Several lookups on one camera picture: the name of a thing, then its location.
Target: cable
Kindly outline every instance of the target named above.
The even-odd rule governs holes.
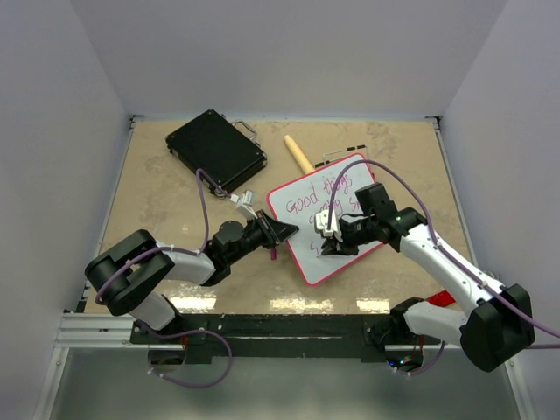
[[[214,182],[214,180],[210,177],[210,175],[208,175],[205,171],[203,171],[200,168],[196,170],[195,177],[196,177],[197,187],[199,188],[200,204],[202,205],[202,215],[204,216],[204,226],[205,226],[204,241],[202,242],[202,246],[200,247],[200,249],[198,251],[190,251],[188,249],[176,248],[176,247],[156,247],[156,248],[152,248],[152,249],[149,249],[149,250],[143,252],[142,254],[134,257],[129,262],[124,264],[120,269],[118,269],[116,271],[116,273],[113,276],[111,276],[107,280],[107,282],[105,282],[105,284],[99,289],[99,291],[97,292],[97,295],[95,295],[95,302],[98,305],[103,305],[102,296],[105,293],[105,291],[111,286],[111,284],[119,276],[121,276],[126,271],[128,271],[130,269],[130,267],[132,267],[134,264],[140,263],[144,258],[146,258],[148,256],[151,256],[152,254],[156,254],[157,252],[160,252],[160,251],[162,251],[162,252],[171,252],[171,251],[172,252],[179,252],[180,254],[187,254],[189,256],[198,256],[201,252],[204,251],[204,248],[208,244],[208,236],[209,236],[209,232],[210,232],[210,225],[208,223],[207,203],[204,199],[204,190],[203,190],[203,187],[202,187],[201,175],[203,175],[208,180],[208,182],[210,184],[212,184],[215,188],[217,188],[226,197],[231,196],[231,194],[229,194],[227,191],[221,189],[221,187],[219,185],[217,185]]]
[[[393,372],[395,372],[396,374],[406,375],[406,376],[416,376],[416,375],[423,374],[426,370],[428,370],[438,362],[439,358],[444,353],[444,349],[445,349],[445,341],[442,341],[441,346],[437,351],[437,354],[434,356],[434,358],[430,360],[428,363],[426,363],[425,365],[423,365],[422,367],[415,370],[411,370],[410,372],[405,372],[403,370],[399,370],[396,367],[393,367]]]
[[[455,264],[456,267],[458,267],[461,271],[463,271],[466,275],[468,275],[477,285],[481,286],[485,291],[490,293],[490,295],[492,295],[494,298],[496,298],[501,304],[506,306],[511,312],[513,312],[519,318],[521,318],[525,322],[531,324],[533,327],[538,328],[539,330],[543,331],[544,333],[547,333],[548,335],[551,335],[553,337],[557,337],[557,338],[560,339],[560,332],[559,331],[553,330],[552,328],[549,328],[546,325],[541,324],[540,322],[532,319],[526,313],[523,313],[522,311],[517,309],[515,306],[510,304],[503,296],[501,296],[500,293],[494,291],[494,289],[492,289],[485,282],[480,280],[479,277],[475,273],[470,271],[461,261],[459,261],[449,251],[447,251],[447,249],[445,249],[443,247],[443,245],[441,245],[441,243],[439,243],[439,241],[438,241],[438,237],[436,235],[436,231],[435,231],[434,226],[433,226],[433,222],[432,222],[432,219],[431,219],[431,216],[430,216],[430,212],[428,211],[428,208],[426,207],[424,202],[420,199],[418,194],[416,194],[414,192],[414,190],[404,181],[404,179],[402,179],[399,175],[397,175],[396,172],[394,172],[392,169],[388,168],[385,164],[382,164],[380,162],[376,162],[376,161],[371,160],[371,159],[360,159],[360,160],[354,160],[352,163],[348,164],[342,171],[340,171],[339,176],[334,181],[335,187],[332,189],[331,200],[329,201],[329,216],[328,216],[328,219],[327,219],[327,228],[331,227],[331,222],[332,222],[332,219],[333,219],[333,209],[334,209],[333,204],[334,204],[334,196],[335,196],[336,190],[337,190],[336,186],[339,184],[340,179],[342,178],[344,173],[348,169],[350,169],[352,166],[357,165],[357,164],[371,164],[371,165],[378,166],[378,167],[382,168],[384,171],[388,172],[390,175],[392,175],[397,181],[399,181],[401,183],[401,185],[404,186],[404,188],[412,195],[412,197],[414,197],[414,199],[416,200],[418,205],[422,208],[424,216],[425,216],[425,218],[428,222],[428,230],[430,231],[430,237],[431,237],[433,243],[437,246],[437,248],[441,251],[441,253],[449,261],[451,261],[453,264]]]
[[[218,383],[222,382],[226,378],[226,376],[228,376],[229,371],[231,370],[231,367],[234,364],[234,356],[232,354],[231,347],[229,346],[226,339],[224,339],[222,336],[220,336],[216,332],[209,331],[209,330],[191,330],[191,331],[179,332],[177,334],[162,335],[162,334],[154,331],[153,329],[151,329],[150,326],[148,324],[146,324],[145,322],[143,322],[143,321],[139,321],[139,322],[142,322],[143,327],[146,329],[146,331],[150,335],[152,335],[152,336],[154,336],[158,339],[161,339],[161,340],[173,340],[173,339],[178,339],[180,337],[186,337],[186,336],[189,336],[189,335],[205,334],[205,335],[211,335],[212,337],[215,337],[216,339],[221,341],[221,343],[224,345],[224,347],[227,350],[227,366],[226,366],[226,369],[223,371],[223,373],[219,377],[217,377],[216,379],[214,379],[213,381],[210,381],[208,383],[192,383],[192,382],[188,382],[188,381],[182,381],[182,380],[177,379],[177,378],[173,378],[172,376],[168,376],[166,374],[162,374],[161,372],[156,370],[154,365],[151,364],[150,359],[148,359],[148,366],[150,366],[150,370],[148,371],[148,374],[153,373],[156,376],[160,377],[161,379],[165,379],[168,382],[172,382],[176,385],[180,385],[180,386],[185,387],[185,388],[193,388],[193,389],[211,388],[214,385],[217,385]]]
[[[560,344],[534,344],[527,347],[527,350],[548,350],[551,348],[560,348]]]
[[[410,352],[409,357],[412,357],[414,352],[417,350],[417,347],[418,347],[420,353],[424,350],[424,336],[423,335],[418,336],[418,339],[414,343],[414,347],[412,347],[412,352]]]
[[[200,252],[202,252],[202,251],[204,251],[204,248],[206,248],[207,244],[208,244],[208,236],[210,234],[210,225],[208,223],[207,203],[206,203],[206,200],[204,199],[204,190],[202,188],[202,179],[201,179],[200,175],[204,175],[204,178],[206,178],[206,180],[210,184],[212,184],[214,186],[214,188],[216,188],[220,193],[222,193],[226,197],[231,197],[231,194],[228,193],[225,190],[222,190],[221,187],[218,184],[216,184],[214,182],[214,180],[212,178],[210,178],[210,176],[205,171],[203,171],[200,168],[196,170],[196,173],[195,173],[196,184],[197,184],[197,187],[199,188],[200,204],[202,205],[202,215],[204,216],[204,227],[205,227],[204,241],[202,242],[202,246],[200,247]]]

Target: white robotic arm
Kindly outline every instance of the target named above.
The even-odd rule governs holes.
[[[162,280],[216,285],[229,276],[231,265],[248,253],[259,247],[272,249],[299,230],[270,218],[263,210],[254,211],[249,190],[240,197],[232,194],[231,200],[247,225],[236,220],[222,223],[201,252],[175,248],[156,241],[146,230],[138,230],[95,258],[85,274],[98,297],[102,295],[102,304],[111,314],[129,313],[155,331],[173,327],[174,321],[180,329],[180,314],[171,302],[153,291]],[[130,266],[134,259],[140,259],[136,270]]]
[[[422,299],[410,299],[392,311],[394,328],[405,328],[415,335],[431,336],[462,347],[471,361],[485,371],[493,370],[533,343],[533,326],[505,308],[488,291],[491,289],[531,316],[529,294],[521,286],[506,288],[468,262],[438,234],[437,244],[434,243],[426,219],[410,207],[398,211],[382,184],[369,185],[355,194],[366,213],[363,219],[352,222],[333,219],[328,227],[328,210],[316,215],[315,230],[325,238],[322,255],[357,255],[361,244],[387,243],[426,270],[462,309],[454,311]],[[457,262],[474,273],[479,282],[469,277]]]

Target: purple cable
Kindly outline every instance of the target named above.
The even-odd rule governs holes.
[[[202,204],[202,215],[204,216],[204,226],[205,226],[204,241],[202,242],[202,246],[200,247],[200,252],[202,252],[204,250],[204,248],[207,247],[207,244],[208,244],[208,236],[209,236],[209,233],[210,233],[210,225],[208,224],[207,202],[204,199],[204,189],[202,188],[202,177],[200,175],[204,175],[204,178],[206,178],[206,180],[210,184],[212,184],[218,191],[220,191],[220,193],[224,194],[226,197],[231,197],[231,194],[229,194],[225,190],[222,190],[221,186],[216,184],[214,182],[214,180],[212,178],[210,178],[210,176],[206,172],[204,172],[202,169],[200,169],[200,168],[197,169],[195,175],[196,175],[196,184],[197,184],[197,187],[199,188],[200,204]]]
[[[204,248],[207,246],[208,244],[208,235],[210,232],[210,226],[208,224],[208,211],[207,211],[207,203],[204,200],[204,189],[202,187],[202,179],[200,175],[204,175],[204,177],[208,180],[208,182],[210,182],[210,184],[212,184],[215,188],[217,188],[221,193],[223,193],[226,197],[230,197],[230,194],[228,192],[226,192],[225,190],[222,190],[221,187],[219,185],[217,185],[214,180],[212,178],[210,178],[210,176],[203,171],[202,169],[197,169],[195,176],[196,176],[196,181],[197,181],[197,187],[199,188],[199,196],[200,196],[200,204],[202,205],[202,215],[204,216],[204,225],[205,225],[205,233],[204,233],[204,241],[202,242],[202,246],[200,247],[200,250],[198,252],[196,251],[189,251],[188,249],[184,249],[184,248],[174,248],[174,247],[158,247],[158,248],[152,248],[149,249],[145,252],[143,252],[142,254],[136,256],[135,258],[133,258],[132,260],[130,260],[129,262],[127,262],[126,264],[124,264],[119,270],[116,271],[116,273],[111,276],[107,282],[105,282],[105,284],[99,289],[99,291],[97,292],[97,295],[95,295],[95,302],[98,305],[103,305],[103,301],[102,301],[102,296],[105,293],[105,291],[111,286],[111,284],[113,284],[113,282],[122,274],[124,274],[127,270],[130,269],[130,267],[132,267],[134,264],[138,264],[139,262],[141,262],[144,258],[151,256],[152,254],[156,254],[159,251],[173,251],[173,252],[179,252],[182,254],[187,254],[189,256],[197,256],[200,252],[202,252],[204,250]]]
[[[426,207],[426,205],[424,204],[422,199],[420,199],[418,194],[416,194],[414,192],[414,190],[404,181],[404,179],[402,179],[392,169],[388,168],[385,164],[382,164],[380,162],[376,162],[376,161],[371,160],[371,159],[360,159],[360,160],[353,161],[352,163],[348,164],[342,171],[340,171],[339,176],[334,181],[334,188],[332,189],[332,193],[331,193],[331,200],[329,202],[329,216],[328,216],[328,219],[327,219],[327,228],[331,227],[331,222],[332,222],[332,219],[333,219],[334,196],[335,196],[336,191],[337,191],[336,186],[339,184],[339,182],[340,182],[342,176],[345,174],[345,172],[348,169],[350,169],[352,166],[357,165],[357,164],[371,164],[371,165],[378,166],[378,167],[382,168],[384,171],[388,172],[390,175],[392,175],[397,181],[399,181],[401,183],[401,185],[404,186],[404,188],[410,193],[410,195],[412,195],[412,197],[414,197],[414,200],[416,200],[418,205],[422,208],[424,216],[425,216],[425,218],[428,222],[428,230],[430,231],[430,237],[431,237],[432,241],[436,244],[437,248],[441,251],[441,253],[449,261],[451,261],[453,264],[455,264],[456,267],[458,267],[461,271],[463,271],[465,274],[467,274],[476,284],[478,284],[479,286],[482,286],[482,288],[485,291],[487,291],[488,293],[490,293],[490,295],[492,295],[494,298],[498,299],[498,301],[500,301],[500,303],[504,304],[504,306],[506,306],[511,312],[513,312],[519,318],[523,319],[525,322],[531,324],[535,328],[538,328],[539,330],[543,331],[544,333],[547,333],[548,335],[551,335],[553,337],[557,337],[557,338],[560,339],[560,332],[559,331],[556,331],[556,330],[553,330],[552,328],[547,327],[546,325],[532,319],[529,315],[527,315],[526,313],[517,309],[515,306],[510,304],[504,297],[502,297],[500,295],[500,293],[494,291],[494,289],[492,289],[487,284],[485,284],[482,280],[479,279],[479,277],[475,273],[470,271],[468,269],[468,267],[466,267],[461,261],[459,261],[457,258],[455,258],[449,251],[447,251],[447,249],[445,249],[438,241],[438,238],[437,238],[437,235],[436,235],[436,230],[434,229],[433,222],[432,222],[432,219],[431,219],[431,216],[430,216],[430,212],[428,211],[428,207]],[[534,349],[537,349],[537,348],[560,348],[560,346],[558,346],[558,347],[555,347],[555,346],[556,346],[555,344],[547,344],[547,345],[536,345],[536,346],[533,346],[532,348],[534,348]]]
[[[560,348],[560,344],[534,344],[527,347],[527,350],[549,350],[552,348]]]
[[[407,376],[414,376],[414,375],[423,374],[426,370],[428,370],[429,368],[431,368],[432,366],[434,366],[436,364],[436,362],[439,360],[441,355],[444,353],[444,349],[445,349],[445,341],[442,341],[441,346],[440,346],[439,350],[437,351],[437,354],[434,356],[434,358],[432,360],[430,360],[428,363],[426,363],[425,365],[422,365],[419,369],[415,369],[415,370],[412,370],[410,372],[405,372],[403,370],[398,370],[398,369],[393,370],[393,371],[398,373],[398,374],[407,375]]]
[[[232,354],[231,347],[229,346],[226,339],[224,339],[222,336],[220,336],[216,332],[209,331],[209,330],[191,330],[191,331],[179,332],[177,334],[162,335],[162,334],[154,331],[153,329],[151,329],[150,326],[148,324],[146,324],[145,322],[143,322],[142,324],[143,324],[143,327],[146,329],[146,331],[148,331],[148,333],[150,333],[150,335],[152,335],[152,336],[154,336],[158,339],[161,339],[161,340],[173,340],[173,339],[178,339],[179,337],[185,337],[185,336],[188,336],[188,335],[205,334],[205,335],[211,335],[212,337],[215,337],[216,339],[221,341],[221,343],[224,345],[224,347],[227,350],[227,367],[226,367],[226,369],[223,371],[223,373],[218,378],[216,378],[213,381],[210,381],[208,383],[192,383],[192,382],[182,381],[182,380],[177,379],[177,378],[173,378],[173,377],[168,376],[166,374],[162,374],[161,372],[158,372],[154,368],[154,365],[151,364],[150,359],[148,359],[148,365],[150,366],[149,374],[153,372],[156,376],[160,377],[161,379],[165,379],[168,382],[172,382],[172,383],[175,383],[175,384],[180,385],[182,387],[193,388],[193,389],[211,388],[214,385],[217,385],[218,383],[223,381],[225,379],[225,377],[228,376],[229,371],[231,370],[231,367],[234,364],[234,356]]]

